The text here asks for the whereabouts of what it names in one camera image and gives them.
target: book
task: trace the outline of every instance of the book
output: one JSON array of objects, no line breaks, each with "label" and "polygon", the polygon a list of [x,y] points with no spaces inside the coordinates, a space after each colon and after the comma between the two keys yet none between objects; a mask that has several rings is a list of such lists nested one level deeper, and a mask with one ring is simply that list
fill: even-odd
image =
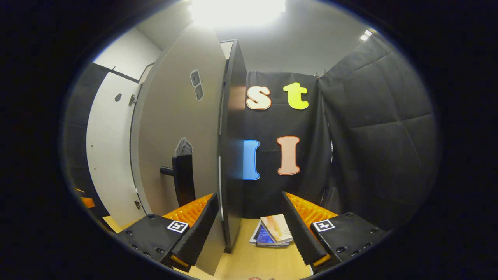
[{"label": "book", "polygon": [[260,229],[258,231],[257,239],[256,239],[256,246],[258,247],[285,247],[289,246],[290,241],[281,243],[281,244],[275,244],[275,242],[271,239],[270,235],[268,232],[264,229],[263,226],[260,226]]},{"label": "book", "polygon": [[292,234],[283,214],[261,217],[261,224],[275,244],[292,241]]},{"label": "book", "polygon": [[256,245],[256,240],[257,240],[257,235],[259,233],[259,229],[261,228],[261,220],[258,222],[257,226],[256,226],[256,229],[254,230],[254,232],[252,233],[251,235],[251,238],[249,239],[249,244],[253,244],[253,245]]}]

